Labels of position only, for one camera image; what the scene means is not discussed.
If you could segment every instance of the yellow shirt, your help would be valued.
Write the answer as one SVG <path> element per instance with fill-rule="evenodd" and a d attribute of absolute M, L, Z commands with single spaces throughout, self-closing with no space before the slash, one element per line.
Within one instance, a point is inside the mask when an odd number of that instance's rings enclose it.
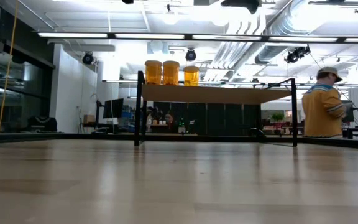
<path fill-rule="evenodd" d="M 346 107 L 338 91 L 330 85 L 311 87 L 302 98 L 305 111 L 305 136 L 335 137 L 342 135 L 342 118 Z"/>

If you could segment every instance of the shelf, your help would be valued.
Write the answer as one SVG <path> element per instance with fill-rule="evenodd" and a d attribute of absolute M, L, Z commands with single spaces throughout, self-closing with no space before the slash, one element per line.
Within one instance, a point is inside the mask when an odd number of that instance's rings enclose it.
<path fill-rule="evenodd" d="M 290 95 L 289 90 L 174 85 L 142 86 L 142 96 L 147 101 L 259 105 Z"/>

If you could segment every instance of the man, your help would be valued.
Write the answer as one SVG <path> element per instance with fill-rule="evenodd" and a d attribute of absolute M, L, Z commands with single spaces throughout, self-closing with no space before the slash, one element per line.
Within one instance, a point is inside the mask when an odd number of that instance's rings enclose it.
<path fill-rule="evenodd" d="M 303 96 L 305 111 L 305 136 L 339 138 L 342 136 L 342 118 L 346 116 L 346 106 L 333 87 L 342 81 L 336 68 L 324 67 L 317 73 L 317 84 Z"/>

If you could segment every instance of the yellow rope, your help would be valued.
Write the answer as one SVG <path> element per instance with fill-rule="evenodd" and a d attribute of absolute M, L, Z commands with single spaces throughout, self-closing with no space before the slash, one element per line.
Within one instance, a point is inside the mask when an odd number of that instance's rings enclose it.
<path fill-rule="evenodd" d="M 19 9 L 19 0 L 16 0 L 16 10 L 15 10 L 15 18 L 13 22 L 13 32 L 12 32 L 12 40 L 11 40 L 11 50 L 9 51 L 10 59 L 7 63 L 7 71 L 5 77 L 5 87 L 4 87 L 4 97 L 2 98 L 2 105 L 1 105 L 1 115 L 0 115 L 0 130 L 2 125 L 2 117 L 4 115 L 4 106 L 5 106 L 5 99 L 6 99 L 6 88 L 7 88 L 7 79 L 9 76 L 9 72 L 11 71 L 11 62 L 12 62 L 12 52 L 13 52 L 13 45 L 15 41 L 15 31 L 16 31 L 16 23 L 17 23 L 17 12 Z"/>

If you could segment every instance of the cardboard box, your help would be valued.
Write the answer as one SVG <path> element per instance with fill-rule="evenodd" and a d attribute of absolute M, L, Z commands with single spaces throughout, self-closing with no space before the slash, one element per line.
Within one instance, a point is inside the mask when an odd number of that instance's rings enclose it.
<path fill-rule="evenodd" d="M 84 124 L 88 124 L 88 123 L 94 123 L 95 121 L 95 117 L 94 115 L 84 115 Z"/>

